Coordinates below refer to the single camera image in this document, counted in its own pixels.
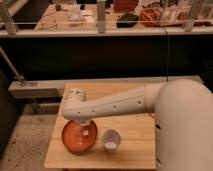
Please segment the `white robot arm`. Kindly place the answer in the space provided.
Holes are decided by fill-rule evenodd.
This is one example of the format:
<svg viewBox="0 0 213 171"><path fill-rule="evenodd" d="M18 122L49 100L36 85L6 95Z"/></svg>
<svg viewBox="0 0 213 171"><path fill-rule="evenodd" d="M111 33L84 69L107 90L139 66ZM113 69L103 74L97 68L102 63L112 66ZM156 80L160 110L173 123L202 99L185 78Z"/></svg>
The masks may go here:
<svg viewBox="0 0 213 171"><path fill-rule="evenodd" d="M203 84L179 79L147 84L99 99L71 89L62 116L92 118L155 114L157 171L213 171L213 92Z"/></svg>

